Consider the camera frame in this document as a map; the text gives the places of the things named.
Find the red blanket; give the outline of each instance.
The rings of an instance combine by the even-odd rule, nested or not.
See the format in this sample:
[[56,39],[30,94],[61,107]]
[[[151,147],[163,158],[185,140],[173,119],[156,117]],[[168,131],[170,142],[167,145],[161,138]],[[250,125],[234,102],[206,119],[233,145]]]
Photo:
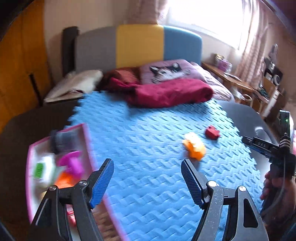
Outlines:
[[138,85],[123,83],[111,78],[106,89],[125,92],[128,103],[146,108],[163,108],[185,103],[205,102],[213,96],[212,88],[197,79],[176,79],[158,85]]

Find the curtain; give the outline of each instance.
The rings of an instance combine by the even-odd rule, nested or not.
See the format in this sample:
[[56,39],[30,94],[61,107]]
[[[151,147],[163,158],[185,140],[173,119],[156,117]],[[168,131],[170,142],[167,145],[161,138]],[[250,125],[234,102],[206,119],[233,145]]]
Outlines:
[[268,19],[260,0],[242,1],[244,21],[239,50],[244,49],[235,75],[254,89],[258,89],[262,80],[261,67],[264,60]]
[[162,24],[169,0],[129,0],[128,24]]

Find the wooden door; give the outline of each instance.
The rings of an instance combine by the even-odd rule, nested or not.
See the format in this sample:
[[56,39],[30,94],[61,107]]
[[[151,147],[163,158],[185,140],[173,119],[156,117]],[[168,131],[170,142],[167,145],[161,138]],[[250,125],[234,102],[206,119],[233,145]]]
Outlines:
[[23,11],[22,40],[25,69],[33,74],[43,99],[51,88],[44,39],[44,0],[35,0]]
[[0,42],[0,90],[11,117],[38,105],[24,65],[22,15],[15,19]]
[[10,118],[11,113],[9,112],[5,104],[4,98],[0,93],[0,133],[2,132],[7,122],[10,120]]

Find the foam puzzle mat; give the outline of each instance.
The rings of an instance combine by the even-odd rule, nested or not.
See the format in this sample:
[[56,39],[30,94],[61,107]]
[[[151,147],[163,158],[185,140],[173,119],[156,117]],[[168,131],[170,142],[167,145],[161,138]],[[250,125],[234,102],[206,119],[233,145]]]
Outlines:
[[[191,240],[203,211],[193,203],[181,174],[181,162],[187,158],[182,140],[188,132],[196,133],[207,149],[197,164],[199,171],[222,187],[244,185],[261,207],[263,186],[256,162],[216,100],[145,109],[93,92],[79,102],[69,120],[72,125],[88,124],[98,166],[106,158],[114,161],[106,194],[126,240]],[[209,125],[220,130],[218,141],[206,139]],[[217,241],[223,236],[227,209],[223,207]]]

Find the yellow headboard panel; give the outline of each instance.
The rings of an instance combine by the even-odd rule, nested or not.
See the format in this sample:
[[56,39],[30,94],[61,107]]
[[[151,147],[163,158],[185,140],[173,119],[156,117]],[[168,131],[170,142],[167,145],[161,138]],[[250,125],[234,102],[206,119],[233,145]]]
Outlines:
[[141,66],[162,61],[164,28],[160,25],[131,24],[117,27],[116,67]]

